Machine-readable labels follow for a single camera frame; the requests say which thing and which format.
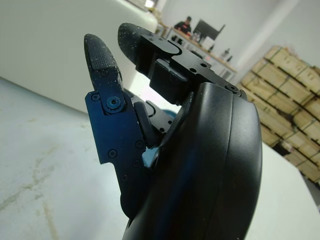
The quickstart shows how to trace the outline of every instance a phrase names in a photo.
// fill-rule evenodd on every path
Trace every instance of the desk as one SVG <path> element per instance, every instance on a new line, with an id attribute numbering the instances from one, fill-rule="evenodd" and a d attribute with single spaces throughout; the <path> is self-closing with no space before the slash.
<path id="1" fill-rule="evenodd" d="M 228 62 L 208 52 L 199 43 L 197 43 L 194 40 L 191 40 L 190 37 L 182 31 L 179 31 L 172 27 L 168 35 L 166 36 L 166 39 L 171 40 L 171 37 L 174 35 L 177 35 L 178 38 L 184 40 L 184 42 L 182 43 L 183 47 L 189 50 L 193 50 L 198 54 L 204 56 L 203 59 L 209 64 L 211 64 L 211 69 L 226 81 L 230 82 L 231 79 L 237 73 L 237 70 L 234 67 L 232 67 Z"/>
<path id="2" fill-rule="evenodd" d="M 132 89 L 147 88 L 139 80 Z M 87 114 L 0 79 L 0 122 L 1 240 L 122 239 L 128 219 L 117 177 L 99 163 Z M 318 240 L 320 215 L 300 173 L 262 149 L 246 240 Z"/>

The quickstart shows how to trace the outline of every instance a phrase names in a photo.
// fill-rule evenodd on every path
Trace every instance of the bottle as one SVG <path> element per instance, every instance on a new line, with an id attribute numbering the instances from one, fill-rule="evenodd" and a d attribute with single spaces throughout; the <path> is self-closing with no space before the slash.
<path id="1" fill-rule="evenodd" d="M 208 52 L 211 53 L 212 49 L 214 49 L 214 44 L 209 48 Z"/>
<path id="2" fill-rule="evenodd" d="M 229 55 L 229 52 L 230 52 L 230 48 L 228 48 L 227 50 L 225 50 L 221 55 L 220 55 L 220 58 L 222 60 L 224 60 L 228 55 Z"/>
<path id="3" fill-rule="evenodd" d="M 226 61 L 229 63 L 233 56 L 230 56 Z"/>

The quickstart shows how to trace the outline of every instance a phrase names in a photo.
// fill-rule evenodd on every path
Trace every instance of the gray floor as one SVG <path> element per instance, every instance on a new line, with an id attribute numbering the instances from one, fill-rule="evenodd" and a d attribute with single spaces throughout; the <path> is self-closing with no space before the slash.
<path id="1" fill-rule="evenodd" d="M 303 178 L 305 181 L 306 186 L 308 187 L 315 204 L 317 205 L 318 209 L 320 210 L 320 189 L 318 189 L 315 184 L 309 181 L 307 178 Z"/>

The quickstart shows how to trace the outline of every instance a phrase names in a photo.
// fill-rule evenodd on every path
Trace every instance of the screw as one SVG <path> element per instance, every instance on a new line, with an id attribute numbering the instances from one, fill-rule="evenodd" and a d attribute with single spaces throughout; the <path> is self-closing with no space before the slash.
<path id="1" fill-rule="evenodd" d="M 114 159 L 117 155 L 118 155 L 118 153 L 117 153 L 117 151 L 114 150 L 114 149 L 111 149 L 111 150 L 108 152 L 108 156 L 109 156 L 109 158 L 111 158 L 111 159 Z"/>
<path id="2" fill-rule="evenodd" d="M 91 96 L 92 101 L 98 101 L 100 99 L 99 94 L 95 93 Z"/>
<path id="3" fill-rule="evenodd" d="M 144 145 L 144 142 L 141 141 L 141 140 L 138 140 L 138 141 L 135 142 L 135 147 L 136 147 L 137 149 L 143 149 L 144 146 L 145 146 L 145 145 Z"/>
<path id="4" fill-rule="evenodd" d="M 122 182 L 126 182 L 128 180 L 128 175 L 127 174 L 125 174 L 125 175 L 123 175 L 122 177 L 121 177 L 121 181 Z"/>
<path id="5" fill-rule="evenodd" d="M 233 92 L 234 94 L 238 94 L 239 90 L 238 88 L 236 88 L 235 86 L 231 85 L 230 83 L 228 83 L 227 85 L 225 85 L 225 88 L 230 90 L 231 92 Z"/>
<path id="6" fill-rule="evenodd" d="M 135 161 L 133 162 L 133 166 L 134 166 L 135 168 L 138 168 L 139 165 L 140 165 L 140 162 L 139 162 L 138 160 L 135 160 Z"/>
<path id="7" fill-rule="evenodd" d="M 100 76 L 101 76 L 101 77 L 106 77 L 106 76 L 108 76 L 108 71 L 105 70 L 105 69 L 101 70 L 101 71 L 100 71 Z"/>
<path id="8" fill-rule="evenodd" d="M 117 109 L 121 104 L 120 98 L 117 96 L 111 96 L 106 100 L 106 105 L 109 109 Z"/>

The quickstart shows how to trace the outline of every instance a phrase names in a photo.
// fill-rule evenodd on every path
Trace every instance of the stacked wooden crate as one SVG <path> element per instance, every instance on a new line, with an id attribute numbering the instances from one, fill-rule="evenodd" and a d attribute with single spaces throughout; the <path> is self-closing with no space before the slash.
<path id="1" fill-rule="evenodd" d="M 255 103 L 262 140 L 289 143 L 285 158 L 320 181 L 320 76 L 307 63 L 274 46 L 238 85 Z"/>

